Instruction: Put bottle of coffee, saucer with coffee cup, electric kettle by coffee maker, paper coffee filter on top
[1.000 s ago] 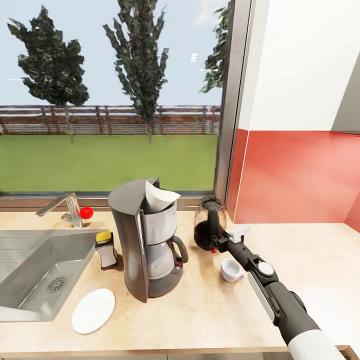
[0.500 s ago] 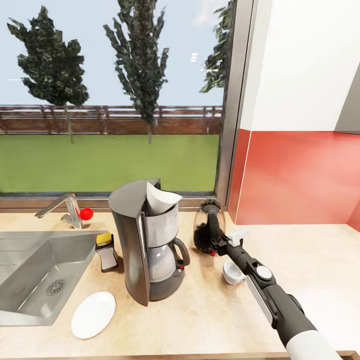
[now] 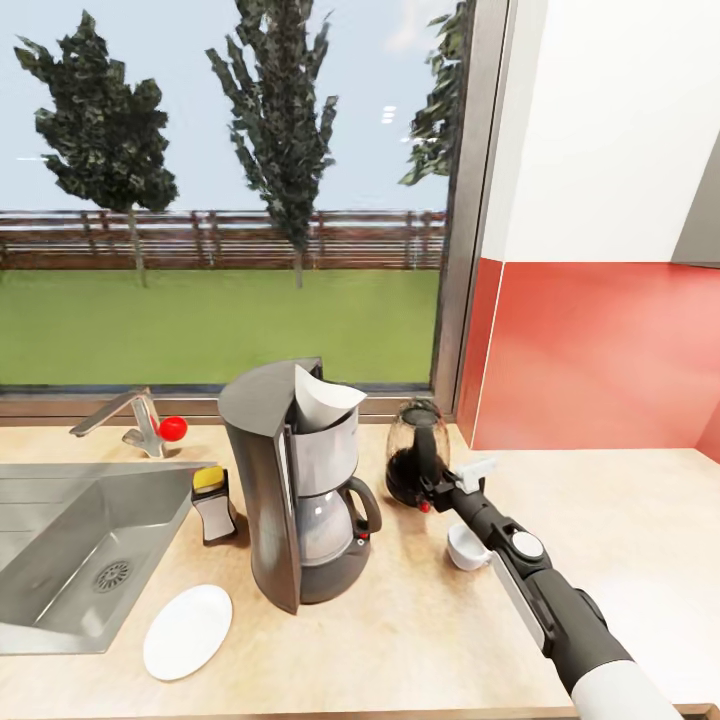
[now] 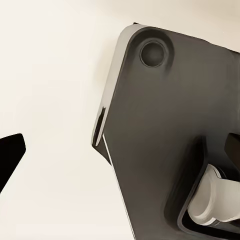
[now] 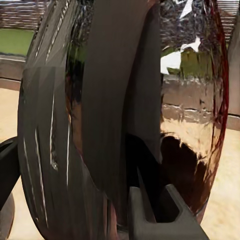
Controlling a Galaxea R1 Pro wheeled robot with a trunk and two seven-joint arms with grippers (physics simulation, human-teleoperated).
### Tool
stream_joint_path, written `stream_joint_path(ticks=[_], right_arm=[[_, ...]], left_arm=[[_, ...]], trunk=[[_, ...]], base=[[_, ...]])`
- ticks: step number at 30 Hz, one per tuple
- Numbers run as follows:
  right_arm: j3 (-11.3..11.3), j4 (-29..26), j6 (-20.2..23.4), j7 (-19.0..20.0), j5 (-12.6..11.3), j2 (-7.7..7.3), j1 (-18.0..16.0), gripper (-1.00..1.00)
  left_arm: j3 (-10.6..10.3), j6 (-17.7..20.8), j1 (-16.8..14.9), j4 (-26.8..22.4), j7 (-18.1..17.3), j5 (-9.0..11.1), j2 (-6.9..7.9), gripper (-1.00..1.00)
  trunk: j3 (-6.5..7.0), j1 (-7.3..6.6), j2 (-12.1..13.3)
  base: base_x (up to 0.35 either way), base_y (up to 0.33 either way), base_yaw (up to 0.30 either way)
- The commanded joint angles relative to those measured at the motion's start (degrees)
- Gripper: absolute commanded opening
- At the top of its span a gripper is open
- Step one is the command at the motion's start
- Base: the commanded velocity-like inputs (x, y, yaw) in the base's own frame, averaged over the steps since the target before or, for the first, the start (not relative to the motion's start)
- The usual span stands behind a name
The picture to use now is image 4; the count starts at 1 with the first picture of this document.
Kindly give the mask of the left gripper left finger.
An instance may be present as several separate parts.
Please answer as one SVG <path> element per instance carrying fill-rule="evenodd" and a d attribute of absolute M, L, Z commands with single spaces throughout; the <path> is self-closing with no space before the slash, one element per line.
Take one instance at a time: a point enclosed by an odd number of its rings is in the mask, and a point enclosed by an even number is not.
<path fill-rule="evenodd" d="M 0 193 L 25 153 L 22 133 L 0 138 Z"/>

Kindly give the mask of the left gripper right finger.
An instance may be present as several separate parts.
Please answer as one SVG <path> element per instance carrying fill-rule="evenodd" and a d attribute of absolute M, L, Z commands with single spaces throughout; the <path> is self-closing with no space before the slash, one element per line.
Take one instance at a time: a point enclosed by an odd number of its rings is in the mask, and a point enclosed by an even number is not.
<path fill-rule="evenodd" d="M 229 133 L 227 135 L 224 151 L 240 173 L 240 135 Z"/>

